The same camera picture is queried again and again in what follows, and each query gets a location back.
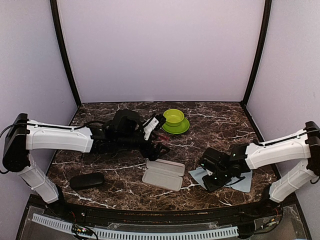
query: robotic arm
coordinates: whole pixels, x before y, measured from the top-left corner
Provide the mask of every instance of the robotic arm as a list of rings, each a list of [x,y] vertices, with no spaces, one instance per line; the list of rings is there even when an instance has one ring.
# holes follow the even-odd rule
[[[320,176],[320,128],[313,122],[289,136],[272,141],[236,146],[231,155],[208,148],[200,159],[200,165],[209,173],[202,180],[209,192],[213,192],[249,172],[269,164],[289,160],[301,161],[284,177],[272,183],[266,191],[269,200],[280,203],[305,183]]]
[[[117,111],[111,121],[92,121],[79,127],[44,124],[29,120],[27,114],[21,113],[6,135],[3,166],[8,172],[17,173],[47,204],[63,202],[62,191],[36,165],[30,150],[104,154],[119,149],[138,149],[144,158],[155,161],[170,151],[161,143],[153,143],[156,137],[153,130],[158,130],[165,122],[164,116],[154,114],[142,123],[140,116],[128,109]]]

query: light blue cloth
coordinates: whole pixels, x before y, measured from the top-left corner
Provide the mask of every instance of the light blue cloth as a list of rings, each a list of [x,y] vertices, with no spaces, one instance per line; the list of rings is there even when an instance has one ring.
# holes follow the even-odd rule
[[[204,176],[208,175],[206,170],[204,170],[202,167],[197,167],[195,170],[189,171],[189,173],[193,177],[193,179],[196,180],[198,182],[198,184],[201,185],[201,187],[206,189],[204,181],[202,180],[202,178]],[[242,181],[240,181],[236,184],[233,184],[231,186],[225,186],[225,187],[233,188],[235,190],[238,190],[238,191],[241,191],[244,193],[249,193],[250,189],[251,189],[251,182],[252,182],[252,171],[242,173],[241,177],[245,177],[245,179],[243,179]],[[228,185],[232,184],[238,180],[239,179],[237,177],[233,177],[231,179],[231,182],[228,182]]]

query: dark marble surface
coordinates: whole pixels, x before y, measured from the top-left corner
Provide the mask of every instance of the dark marble surface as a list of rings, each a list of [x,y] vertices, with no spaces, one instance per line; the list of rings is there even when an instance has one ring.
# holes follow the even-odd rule
[[[137,111],[146,119],[152,113],[179,109],[190,121],[190,129],[181,135],[171,135],[162,129],[157,133],[169,138],[162,141],[171,151],[162,159],[183,163],[186,171],[182,188],[169,191],[142,182],[146,159],[139,151],[94,155],[59,150],[49,169],[48,177],[58,184],[70,203],[86,206],[141,211],[205,210],[257,202],[265,186],[276,181],[270,166],[253,171],[250,193],[223,187],[208,193],[188,171],[196,169],[199,158],[208,147],[230,153],[234,145],[250,143],[257,138],[238,103],[222,102],[132,102],[89,103],[82,105],[72,125],[91,120],[107,121],[119,109]],[[69,180],[80,174],[103,173],[106,183],[97,188],[74,191]]]

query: green bowl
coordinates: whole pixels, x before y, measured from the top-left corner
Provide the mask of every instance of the green bowl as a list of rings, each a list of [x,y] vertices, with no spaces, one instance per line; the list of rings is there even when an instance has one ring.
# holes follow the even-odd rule
[[[185,119],[184,113],[178,109],[168,109],[164,112],[163,116],[166,119],[165,124],[170,127],[180,126],[182,121]]]

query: lavender wall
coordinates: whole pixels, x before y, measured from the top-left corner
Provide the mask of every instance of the lavender wall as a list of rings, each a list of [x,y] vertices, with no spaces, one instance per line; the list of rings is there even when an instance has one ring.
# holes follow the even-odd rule
[[[242,100],[264,2],[59,0],[81,100]]]
[[[248,109],[266,140],[320,125],[320,1],[275,0]],[[296,162],[279,164],[282,175]],[[319,239],[320,184],[297,191],[313,239]]]
[[[50,1],[1,1],[0,29],[0,129],[19,113],[45,123],[68,124],[76,104],[60,57]],[[45,171],[53,152],[33,152]],[[31,191],[14,173],[0,175],[0,186],[0,239],[16,239]]]

